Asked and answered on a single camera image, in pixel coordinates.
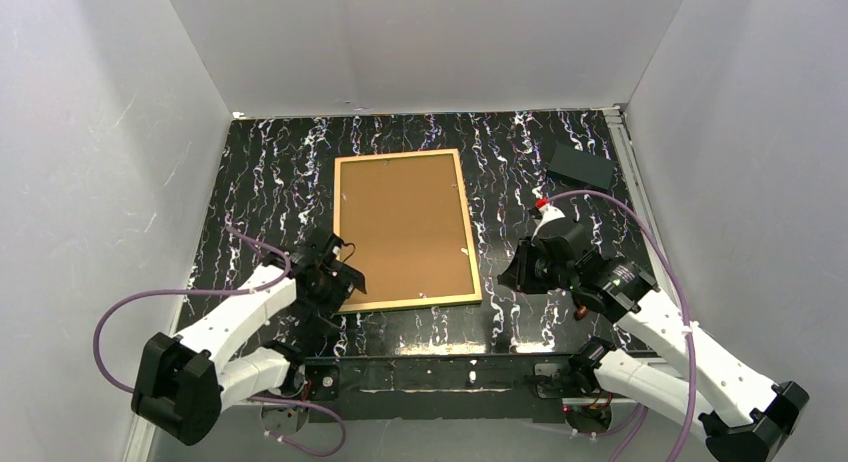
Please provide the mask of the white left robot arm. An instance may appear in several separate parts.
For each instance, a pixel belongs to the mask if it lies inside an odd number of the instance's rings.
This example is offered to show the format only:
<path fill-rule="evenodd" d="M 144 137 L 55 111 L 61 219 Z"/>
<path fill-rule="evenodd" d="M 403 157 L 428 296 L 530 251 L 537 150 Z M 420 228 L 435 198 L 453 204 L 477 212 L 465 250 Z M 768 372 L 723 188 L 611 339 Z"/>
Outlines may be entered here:
<path fill-rule="evenodd" d="M 304 360 L 339 332 L 332 318 L 364 275 L 340 258 L 346 242 L 315 229 L 266 255 L 201 320 L 145 344 L 132 411 L 185 445 L 201 441 L 230 407 L 264 392 L 304 387 Z"/>

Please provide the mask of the green wooden photo frame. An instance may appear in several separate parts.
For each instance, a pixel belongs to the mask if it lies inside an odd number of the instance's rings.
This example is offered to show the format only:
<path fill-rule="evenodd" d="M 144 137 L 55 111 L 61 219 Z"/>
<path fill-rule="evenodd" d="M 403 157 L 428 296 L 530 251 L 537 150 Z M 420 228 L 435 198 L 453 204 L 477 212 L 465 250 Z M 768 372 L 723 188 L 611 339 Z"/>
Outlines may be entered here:
<path fill-rule="evenodd" d="M 481 302 L 458 150 L 338 157 L 333 195 L 333 230 L 366 281 L 342 313 Z"/>

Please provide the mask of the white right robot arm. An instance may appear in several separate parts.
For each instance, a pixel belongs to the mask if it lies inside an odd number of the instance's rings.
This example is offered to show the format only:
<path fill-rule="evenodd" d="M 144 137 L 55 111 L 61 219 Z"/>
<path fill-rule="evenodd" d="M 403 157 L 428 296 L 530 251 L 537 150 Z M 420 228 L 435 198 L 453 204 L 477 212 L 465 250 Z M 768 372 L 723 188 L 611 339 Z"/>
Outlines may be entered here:
<path fill-rule="evenodd" d="M 692 322 L 650 271 L 597 251 L 567 219 L 519 240 L 499 284 L 522 294 L 567 292 L 576 305 L 637 336 L 676 370 L 670 375 L 593 338 L 559 380 L 575 390 L 626 396 L 701 438 L 717 461 L 771 461 L 810 401 L 794 381 L 753 370 Z"/>

